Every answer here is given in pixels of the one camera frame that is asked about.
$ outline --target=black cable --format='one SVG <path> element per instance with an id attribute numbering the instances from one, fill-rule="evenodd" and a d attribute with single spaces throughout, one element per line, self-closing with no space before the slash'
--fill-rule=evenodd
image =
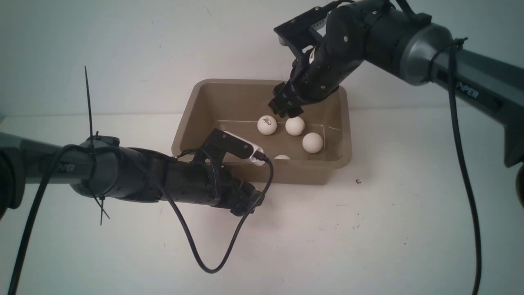
<path id="1" fill-rule="evenodd" d="M 448 47 L 450 47 L 450 46 L 457 46 L 457 44 L 464 44 L 464 42 L 466 42 L 467 40 L 468 40 L 467 37 L 464 37 L 462 39 L 453 40 L 451 43 L 447 44 L 446 46 L 442 47 L 437 52 L 435 52 L 435 54 L 433 55 L 433 57 L 429 61 L 428 72 L 426 73 L 426 76 L 424 77 L 424 81 L 431 81 L 431 73 L 433 72 L 433 64 L 434 64 L 437 56 L 439 56 L 439 54 L 443 53 L 444 50 L 446 50 Z"/>
<path id="2" fill-rule="evenodd" d="M 400 9 L 402 9 L 402 12 L 408 17 L 408 19 L 416 19 L 417 15 L 413 12 L 411 6 L 409 6 L 406 0 L 397 0 L 397 3 Z"/>
<path id="3" fill-rule="evenodd" d="M 78 146 L 76 144 L 68 144 L 61 147 L 58 150 L 58 152 L 54 154 L 53 159 L 51 160 L 44 174 L 42 175 L 42 180 L 40 181 L 40 185 L 38 186 L 38 190 L 36 192 L 35 199 L 33 200 L 31 210 L 29 211 L 29 215 L 27 216 L 26 227 L 24 228 L 24 233 L 22 234 L 20 246 L 18 247 L 18 254 L 16 256 L 15 266 L 13 268 L 13 274 L 11 276 L 11 283 L 9 284 L 9 290 L 7 292 L 8 295 L 16 294 L 18 283 L 20 281 L 20 275 L 22 272 L 22 266 L 24 265 L 24 259 L 26 257 L 27 246 L 29 245 L 29 239 L 31 237 L 33 225 L 35 224 L 38 208 L 40 207 L 40 203 L 42 202 L 42 197 L 44 192 L 46 191 L 49 180 L 51 179 L 53 172 L 56 170 L 58 162 L 60 161 L 62 156 L 70 151 L 79 151 L 87 154 L 92 154 L 94 152 L 98 154 L 106 152 L 115 152 L 116 150 L 120 149 L 113 146 L 105 146 L 93 150 Z"/>
<path id="4" fill-rule="evenodd" d="M 473 218 L 473 232 L 475 233 L 476 272 L 472 294 L 476 295 L 478 293 L 478 288 L 481 283 L 482 275 L 481 229 L 478 222 L 478 212 L 475 204 L 475 197 L 473 196 L 473 189 L 471 187 L 470 177 L 467 173 L 466 161 L 464 160 L 464 151 L 462 150 L 462 140 L 460 137 L 459 120 L 457 116 L 457 105 L 455 98 L 455 53 L 457 45 L 460 47 L 462 46 L 463 41 L 461 40 L 462 39 L 455 40 L 455 45 L 452 45 L 450 47 L 447 73 L 447 90 L 450 98 L 451 124 L 453 126 L 453 137 L 455 138 L 455 147 L 457 150 L 458 163 L 462 172 L 462 179 L 464 180 L 464 186 L 466 187 L 467 199 L 470 203 L 471 216 Z"/>
<path id="5" fill-rule="evenodd" d="M 242 227 L 242 224 L 244 224 L 244 221 L 246 220 L 247 216 L 249 215 L 249 213 L 251 213 L 251 211 L 253 211 L 253 209 L 260 202 L 260 200 L 264 198 L 264 195 L 266 194 L 267 190 L 269 189 L 269 186 L 271 185 L 271 182 L 273 181 L 273 164 L 271 163 L 271 160 L 268 157 L 264 156 L 260 160 L 265 161 L 269 165 L 269 178 L 266 183 L 266 186 L 264 187 L 264 189 L 262 190 L 258 198 L 253 202 L 251 207 L 246 211 L 246 213 L 244 213 L 244 215 L 242 216 L 242 219 L 240 219 L 240 222 L 238 222 L 235 233 L 233 234 L 233 237 L 231 238 L 230 245 L 227 248 L 224 258 L 222 259 L 222 262 L 220 262 L 220 264 L 216 268 L 210 269 L 204 264 L 204 262 L 200 258 L 200 255 L 197 251 L 197 247 L 193 240 L 193 236 L 191 235 L 191 232 L 189 231 L 189 227 L 187 223 L 185 222 L 184 217 L 182 216 L 182 213 L 180 212 L 180 209 L 173 201 L 173 198 L 171 198 L 171 196 L 165 191 L 163 186 L 151 175 L 151 173 L 149 173 L 149 171 L 147 171 L 147 169 L 144 166 L 136 162 L 133 158 L 131 157 L 128 157 L 128 158 L 155 183 L 155 185 L 158 187 L 158 190 L 166 197 L 171 207 L 173 207 L 173 210 L 175 214 L 177 214 L 178 220 L 180 221 L 180 224 L 182 225 L 182 228 L 184 229 L 185 236 L 188 239 L 189 246 L 191 247 L 191 251 L 193 252 L 196 262 L 198 263 L 200 268 L 202 268 L 207 273 L 217 273 L 219 270 L 221 270 L 224 267 L 227 259 L 229 258 L 229 255 L 231 254 L 231 250 L 233 249 L 233 245 L 235 244 L 235 240 L 238 236 L 238 233 L 240 232 L 240 228 Z"/>

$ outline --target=white ping pong ball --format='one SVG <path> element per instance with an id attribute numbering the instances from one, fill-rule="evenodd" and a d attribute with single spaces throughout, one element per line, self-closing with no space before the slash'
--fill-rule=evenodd
<path id="1" fill-rule="evenodd" d="M 270 135 L 277 129 L 277 120 L 271 116 L 262 116 L 258 119 L 257 128 L 263 135 Z"/>
<path id="2" fill-rule="evenodd" d="M 320 152 L 323 145 L 324 142 L 322 140 L 322 137 L 314 132 L 306 134 L 302 139 L 302 147 L 306 152 L 310 154 Z"/>
<path id="3" fill-rule="evenodd" d="M 289 135 L 301 135 L 304 131 L 305 123 L 301 117 L 290 118 L 286 121 L 286 131 Z"/>
<path id="4" fill-rule="evenodd" d="M 286 155 L 278 155 L 278 156 L 275 157 L 275 159 L 290 160 L 291 158 L 286 156 Z"/>

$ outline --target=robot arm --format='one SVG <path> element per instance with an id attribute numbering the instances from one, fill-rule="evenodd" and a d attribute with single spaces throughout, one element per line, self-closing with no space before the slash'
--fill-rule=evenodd
<path id="1" fill-rule="evenodd" d="M 338 7 L 342 2 L 313 8 L 275 28 L 296 57 L 289 81 L 274 89 L 269 106 L 275 114 L 300 115 L 301 106 L 326 99 L 364 60 L 411 85 L 448 88 L 454 43 L 448 29 L 427 14 L 415 15 L 405 0 L 397 1 L 402 11 L 389 0 Z M 322 37 L 314 28 L 323 23 Z M 302 52 L 307 46 L 313 48 Z M 504 164 L 518 164 L 524 160 L 524 69 L 467 50 L 458 50 L 455 60 L 457 95 L 505 127 Z"/>
<path id="2" fill-rule="evenodd" d="M 0 143 L 1 218 L 6 208 L 20 206 L 26 183 L 40 183 L 61 147 L 5 133 L 0 133 Z M 89 138 L 80 147 L 90 143 Z M 196 149 L 189 163 L 159 152 L 119 144 L 118 138 L 95 135 L 95 149 L 114 148 L 114 152 L 66 152 L 49 183 L 70 184 L 78 194 L 86 197 L 104 196 L 142 203 L 166 201 L 155 183 L 134 164 L 136 161 L 176 202 L 226 208 L 236 216 L 243 216 L 260 195 L 252 184 L 235 179 L 221 165 L 226 152 L 249 159 L 258 147 L 218 129 L 211 132 L 200 149 Z M 213 166 L 219 167 L 217 170 L 205 162 L 208 155 Z"/>

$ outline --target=tan plastic tub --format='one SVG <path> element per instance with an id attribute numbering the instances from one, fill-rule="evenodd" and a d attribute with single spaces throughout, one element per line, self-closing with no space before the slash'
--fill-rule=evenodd
<path id="1" fill-rule="evenodd" d="M 267 106 L 274 97 L 273 87 L 279 83 L 281 81 L 209 79 L 196 84 L 174 137 L 173 155 L 200 147 L 211 130 L 218 128 L 261 146 L 274 164 L 274 183 L 326 184 L 333 171 L 346 166 L 351 159 L 346 91 L 340 87 L 323 102 L 303 107 L 301 117 L 306 123 L 305 130 L 300 136 L 291 136 L 285 129 L 287 118 L 273 115 Z M 277 131 L 272 135 L 258 132 L 257 121 L 263 115 L 272 115 L 278 122 Z M 302 138 L 309 132 L 316 132 L 324 139 L 324 147 L 317 154 L 302 148 Z M 281 154 L 291 160 L 274 160 Z M 189 161 L 191 156 L 183 159 Z M 255 166 L 230 154 L 226 154 L 223 163 L 241 180 L 267 181 L 267 165 Z"/>

